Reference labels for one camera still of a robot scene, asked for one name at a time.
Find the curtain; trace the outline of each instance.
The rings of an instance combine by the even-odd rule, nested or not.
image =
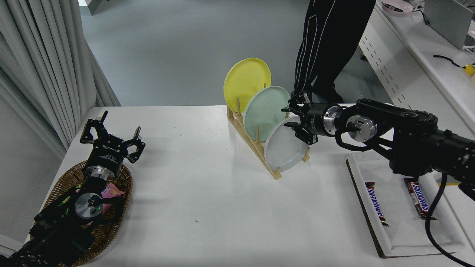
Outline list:
[[[0,97],[58,155],[89,108],[120,105],[86,43],[77,0],[0,0]]]

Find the white table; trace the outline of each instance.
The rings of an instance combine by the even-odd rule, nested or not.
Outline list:
[[[146,147],[137,163],[124,161],[133,193],[120,231],[87,266],[456,266],[442,255],[378,257],[349,151],[332,138],[275,181],[225,106],[95,107],[84,119],[104,110],[109,133],[127,139],[140,125]],[[88,158],[80,134],[55,182]],[[469,246],[456,256],[475,263]]]
[[[460,65],[475,55],[458,50],[431,27],[420,12],[398,16],[382,10],[377,1],[360,42],[365,56],[394,105],[434,113],[441,129],[475,137],[475,85]]]

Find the robotic arm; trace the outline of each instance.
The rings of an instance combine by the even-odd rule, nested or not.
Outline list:
[[[34,238],[9,258],[0,256],[1,266],[53,267],[59,263],[71,266],[94,243],[91,232],[100,223],[113,223],[120,219],[123,198],[103,199],[101,192],[106,188],[108,179],[119,175],[124,158],[131,163],[140,158],[145,143],[139,135],[140,127],[128,141],[109,134],[104,127],[106,116],[107,111],[102,118],[88,120],[81,135],[81,143],[94,146],[82,169],[84,183],[80,188],[70,188],[45,207],[34,218],[36,224],[29,232]],[[96,139],[91,134],[92,128],[97,132]],[[128,152],[131,146],[136,146],[133,153]],[[105,203],[115,203],[117,212],[114,218],[104,219],[102,207]]]
[[[299,93],[289,100],[288,108],[282,109],[300,117],[300,123],[286,126],[303,142],[314,144],[318,135],[335,137],[345,149],[376,151],[389,160],[393,173],[419,177],[436,170],[475,186],[475,142],[439,130],[433,114],[370,99],[359,99],[351,107],[316,104],[307,99],[306,92]],[[381,138],[391,128],[392,140]],[[342,134],[346,132],[364,146],[344,143]]]

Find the person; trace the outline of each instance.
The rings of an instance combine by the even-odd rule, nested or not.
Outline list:
[[[375,2],[310,0],[295,64],[293,95],[306,91],[323,102],[343,103],[334,82],[353,56]]]

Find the wicker basket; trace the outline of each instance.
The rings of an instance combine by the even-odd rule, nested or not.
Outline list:
[[[86,161],[77,164],[76,166],[65,172],[61,176],[61,178],[59,178],[53,190],[49,194],[48,200],[46,200],[46,204],[43,208],[51,204],[55,199],[60,197],[71,187],[77,186],[84,182],[84,176],[81,170],[85,166],[85,164]],[[108,182],[113,183],[119,190],[124,192],[124,195],[122,195],[122,197],[124,198],[124,212],[122,214],[122,217],[115,223],[99,224],[94,229],[94,231],[92,232],[92,235],[95,237],[94,244],[92,244],[89,250],[73,265],[73,267],[85,264],[93,258],[97,257],[97,255],[99,255],[111,243],[111,241],[114,239],[117,232],[119,231],[122,219],[124,218],[125,211],[127,210],[127,206],[129,204],[130,195],[132,194],[132,175],[130,174],[129,169],[122,165],[119,171],[119,176],[114,179],[108,180]],[[112,207],[105,214],[104,218],[113,218],[114,215],[115,207],[114,205],[112,205]]]

